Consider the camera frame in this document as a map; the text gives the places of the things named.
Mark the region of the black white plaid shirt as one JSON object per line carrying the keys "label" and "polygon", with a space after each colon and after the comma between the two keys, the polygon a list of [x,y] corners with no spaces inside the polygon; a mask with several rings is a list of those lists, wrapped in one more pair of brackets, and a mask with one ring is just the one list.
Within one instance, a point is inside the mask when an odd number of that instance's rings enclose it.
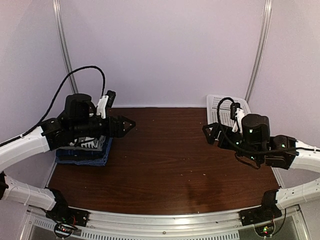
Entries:
{"label": "black white plaid shirt", "polygon": [[106,140],[105,136],[99,138],[80,137],[69,144],[70,147],[80,150],[101,151]]}

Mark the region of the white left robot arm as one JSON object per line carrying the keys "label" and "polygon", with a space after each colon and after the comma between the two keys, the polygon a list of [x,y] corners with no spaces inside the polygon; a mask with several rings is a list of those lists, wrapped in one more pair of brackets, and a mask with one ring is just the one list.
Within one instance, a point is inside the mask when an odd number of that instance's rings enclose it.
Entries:
{"label": "white left robot arm", "polygon": [[124,137],[136,123],[108,115],[115,92],[97,104],[84,93],[68,95],[59,116],[0,145],[0,198],[42,209],[58,223],[85,225],[87,212],[72,209],[63,194],[45,187],[40,177],[53,164],[103,167],[113,139]]}

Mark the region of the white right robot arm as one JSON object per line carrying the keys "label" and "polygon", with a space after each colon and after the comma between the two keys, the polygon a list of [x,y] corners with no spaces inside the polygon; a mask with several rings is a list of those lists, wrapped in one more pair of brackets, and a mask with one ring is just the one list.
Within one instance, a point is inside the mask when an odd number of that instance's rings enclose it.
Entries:
{"label": "white right robot arm", "polygon": [[288,207],[320,200],[319,147],[283,134],[271,136],[265,115],[233,115],[232,119],[234,127],[221,121],[204,125],[207,142],[233,151],[237,161],[255,170],[273,168],[282,183],[282,187],[266,191],[260,206],[250,209],[250,214],[266,221],[281,216]]}

